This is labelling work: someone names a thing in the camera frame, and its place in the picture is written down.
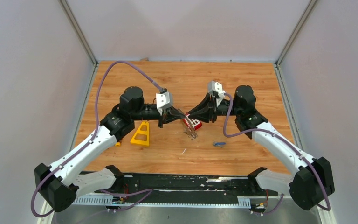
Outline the grey metal keyring disc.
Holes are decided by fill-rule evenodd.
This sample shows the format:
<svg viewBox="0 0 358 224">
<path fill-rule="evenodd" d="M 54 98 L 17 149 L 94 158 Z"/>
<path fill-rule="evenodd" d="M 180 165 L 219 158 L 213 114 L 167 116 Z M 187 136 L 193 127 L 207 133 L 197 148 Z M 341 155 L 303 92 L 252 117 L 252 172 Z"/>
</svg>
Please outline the grey metal keyring disc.
<svg viewBox="0 0 358 224">
<path fill-rule="evenodd" d="M 191 137 L 192 139 L 195 139 L 198 137 L 196 130 L 200 127 L 201 122 L 196 119 L 191 119 L 188 117 L 189 113 L 184 113 L 185 118 L 181 120 L 181 124 L 184 129 L 184 133 Z"/>
</svg>

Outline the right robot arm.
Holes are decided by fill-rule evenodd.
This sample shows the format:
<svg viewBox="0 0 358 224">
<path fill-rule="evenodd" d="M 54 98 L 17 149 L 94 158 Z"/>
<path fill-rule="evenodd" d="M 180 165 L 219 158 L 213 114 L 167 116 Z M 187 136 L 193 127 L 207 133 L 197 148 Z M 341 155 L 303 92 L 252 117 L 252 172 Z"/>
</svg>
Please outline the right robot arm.
<svg viewBox="0 0 358 224">
<path fill-rule="evenodd" d="M 315 158 L 285 138 L 256 109 L 256 96 L 249 85 L 240 85 L 234 95 L 223 90 L 220 83 L 211 82 L 204 99 L 189 111 L 189 117 L 209 123 L 225 116 L 223 135 L 233 138 L 246 135 L 270 151 L 290 172 L 283 174 L 259 168 L 248 175 L 248 190 L 254 195 L 272 190 L 290 195 L 303 210 L 317 206 L 331 211 L 329 196 L 335 186 L 330 162 Z"/>
</svg>

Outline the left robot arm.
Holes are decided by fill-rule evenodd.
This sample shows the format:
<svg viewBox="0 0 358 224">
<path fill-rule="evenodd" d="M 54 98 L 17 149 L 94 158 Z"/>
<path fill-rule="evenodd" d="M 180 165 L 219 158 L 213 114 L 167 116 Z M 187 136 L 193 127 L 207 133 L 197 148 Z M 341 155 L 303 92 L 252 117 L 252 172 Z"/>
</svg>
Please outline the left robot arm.
<svg viewBox="0 0 358 224">
<path fill-rule="evenodd" d="M 156 94 L 153 104 L 145 103 L 141 88 L 125 89 L 95 130 L 78 146 L 57 161 L 39 164 L 34 169 L 37 192 L 54 212 L 67 209 L 77 198 L 100 189 L 118 193 L 124 188 L 123 173 L 113 165 L 98 172 L 81 172 L 96 157 L 114 146 L 135 128 L 136 120 L 156 120 L 164 124 L 183 119 L 185 115 L 173 106 L 173 97 L 166 89 Z"/>
</svg>

